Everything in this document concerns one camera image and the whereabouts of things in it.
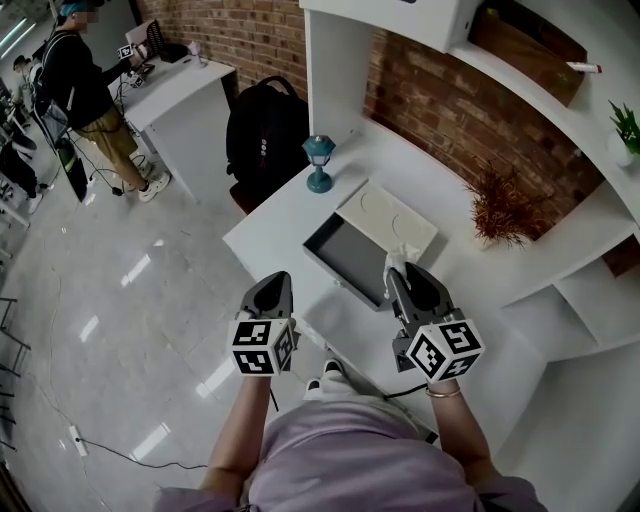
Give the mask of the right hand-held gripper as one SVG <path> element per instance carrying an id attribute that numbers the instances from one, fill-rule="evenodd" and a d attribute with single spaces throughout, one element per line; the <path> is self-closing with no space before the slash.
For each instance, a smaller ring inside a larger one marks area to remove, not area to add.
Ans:
<path id="1" fill-rule="evenodd" d="M 454 305 L 447 288 L 421 267 L 390 267 L 386 291 L 400 330 L 392 341 L 397 370 L 418 370 L 429 384 L 466 374 L 484 353 L 474 322 Z"/>

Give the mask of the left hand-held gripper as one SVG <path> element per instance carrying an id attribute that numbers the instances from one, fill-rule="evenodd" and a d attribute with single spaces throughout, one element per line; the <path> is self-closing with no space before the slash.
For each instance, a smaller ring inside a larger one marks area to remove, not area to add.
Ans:
<path id="1" fill-rule="evenodd" d="M 289 371 L 298 338 L 292 280 L 286 271 L 253 285 L 228 328 L 232 360 L 243 376 L 272 377 Z"/>

